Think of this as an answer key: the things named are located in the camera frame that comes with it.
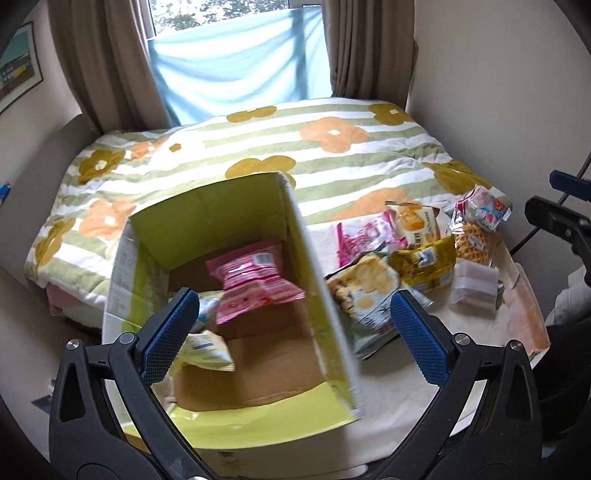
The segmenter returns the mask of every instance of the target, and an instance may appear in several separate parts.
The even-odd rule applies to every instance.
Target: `cracker package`
[[[374,252],[330,275],[326,284],[352,319],[353,350],[365,360],[398,336],[390,319],[390,298],[398,290],[398,274]]]
[[[455,263],[453,236],[423,247],[397,250],[390,255],[390,265],[399,273],[400,278],[419,291],[449,285],[453,279]]]
[[[456,241],[456,255],[486,265],[491,256],[490,234],[474,223],[455,225],[452,233]]]
[[[407,241],[408,248],[431,244],[441,238],[437,225],[438,210],[414,203],[386,202],[397,238]]]

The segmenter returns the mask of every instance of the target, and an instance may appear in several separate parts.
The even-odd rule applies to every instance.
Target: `white plastic container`
[[[466,303],[489,311],[496,310],[499,270],[463,258],[453,269],[451,303]]]

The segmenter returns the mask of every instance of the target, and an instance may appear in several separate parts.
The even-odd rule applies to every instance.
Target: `framed picture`
[[[30,22],[17,30],[0,57],[0,113],[42,81]]]

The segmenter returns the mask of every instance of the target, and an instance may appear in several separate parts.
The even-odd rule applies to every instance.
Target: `cardboard box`
[[[103,342],[138,331],[168,292],[220,289],[204,262],[264,238],[284,250],[284,276],[305,300],[253,310],[220,326],[235,372],[185,366],[169,415],[195,448],[271,445],[325,432],[361,414],[358,379],[339,315],[283,175],[198,187],[130,217],[119,243]],[[113,385],[128,436],[137,436]]]

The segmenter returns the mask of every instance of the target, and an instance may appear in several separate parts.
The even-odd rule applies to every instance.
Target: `striped comforter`
[[[492,186],[390,103],[305,100],[168,131],[112,132],[68,168],[25,265],[29,278],[103,308],[127,217],[208,183],[283,171],[309,224],[446,203]]]

